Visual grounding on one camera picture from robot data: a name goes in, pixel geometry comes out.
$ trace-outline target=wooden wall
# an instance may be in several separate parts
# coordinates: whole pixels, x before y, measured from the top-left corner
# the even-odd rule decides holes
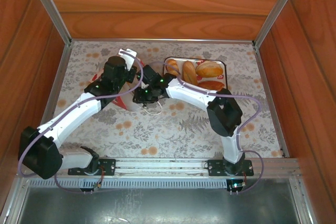
[[[260,48],[319,223],[336,223],[335,17],[335,0],[289,0]]]
[[[0,210],[26,126],[40,124],[64,43],[40,0],[0,0]]]
[[[276,0],[54,0],[73,38],[254,40]]]

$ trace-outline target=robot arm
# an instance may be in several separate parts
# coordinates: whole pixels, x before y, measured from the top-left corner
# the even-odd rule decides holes
[[[127,49],[127,54],[136,56],[136,52]],[[134,59],[119,52],[120,57],[112,56],[105,63],[101,77],[89,84],[85,92],[69,108],[60,115],[41,125],[37,129],[27,127],[21,134],[19,155],[41,132],[49,129],[28,151],[23,164],[40,177],[47,179],[57,173],[59,169],[83,168],[93,173],[98,168],[99,155],[87,147],[71,150],[58,150],[66,138],[87,118],[105,108],[115,98],[95,99],[102,95],[118,94],[122,86],[132,83],[137,72],[133,67]]]
[[[192,104],[208,113],[212,129],[221,137],[224,148],[224,164],[230,174],[241,171],[245,155],[238,149],[236,142],[237,129],[241,124],[241,111],[233,98],[216,97],[215,94],[231,95],[227,89],[221,91],[206,90],[192,85],[185,87],[174,75],[166,73],[163,77],[149,65],[143,68],[145,89],[135,90],[133,102],[156,102],[160,95],[179,99]]]

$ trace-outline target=floral tablecloth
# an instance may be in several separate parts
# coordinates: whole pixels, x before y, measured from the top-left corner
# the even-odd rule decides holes
[[[242,148],[255,150],[262,157],[281,157],[252,45],[76,41],[55,115],[80,96],[92,76],[120,48],[136,51],[144,63],[163,61],[167,57],[226,63],[231,92],[253,96],[263,105],[258,118],[241,131]],[[154,69],[162,72],[163,67]],[[253,101],[237,102],[244,113],[243,121],[257,109]],[[109,157],[223,157],[222,142],[211,129],[206,112],[179,100],[161,99],[160,103],[163,107],[160,115],[147,114],[143,109],[129,112],[109,104],[77,128],[63,146],[85,145]],[[160,108],[151,106],[149,110],[156,113]]]

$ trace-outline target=pastry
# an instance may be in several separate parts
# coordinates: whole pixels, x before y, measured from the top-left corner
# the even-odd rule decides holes
[[[208,60],[197,66],[196,74],[203,78],[212,78],[222,75],[223,69],[219,64]]]
[[[178,71],[180,71],[180,70],[179,70],[179,67],[178,67],[178,65],[177,65],[177,63],[176,63],[176,60],[169,59],[169,60],[166,61],[166,63],[169,64],[169,65],[171,65],[172,67],[174,67],[174,68],[177,69]],[[166,66],[166,70],[168,71],[168,73],[171,73],[171,74],[173,74],[173,75],[175,75],[175,76],[178,76],[179,73],[178,73],[175,69],[173,69],[172,67],[170,67],[170,66]]]
[[[220,91],[225,86],[220,81],[202,81],[198,84],[200,88]]]
[[[190,61],[186,61],[183,63],[183,80],[197,86],[197,79],[196,79],[196,71],[194,64]]]

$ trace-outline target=tray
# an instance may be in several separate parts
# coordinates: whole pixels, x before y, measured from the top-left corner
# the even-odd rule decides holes
[[[164,62],[167,62],[170,59],[174,59],[176,60],[177,66],[180,70],[180,73],[183,74],[183,63],[185,61],[191,61],[194,64],[194,67],[196,68],[199,64],[201,64],[202,62],[206,61],[204,59],[192,59],[192,58],[178,58],[178,57],[168,57],[164,60]],[[200,76],[197,76],[197,82],[200,83],[202,81],[220,81],[224,84],[224,88],[227,88],[227,75],[226,75],[226,65],[224,62],[220,61],[220,60],[207,60],[207,61],[213,61],[217,64],[220,65],[220,67],[223,69],[223,74],[221,76],[218,77],[212,77],[212,78],[202,78]],[[168,71],[166,70],[166,67],[163,68],[163,73],[167,73]]]

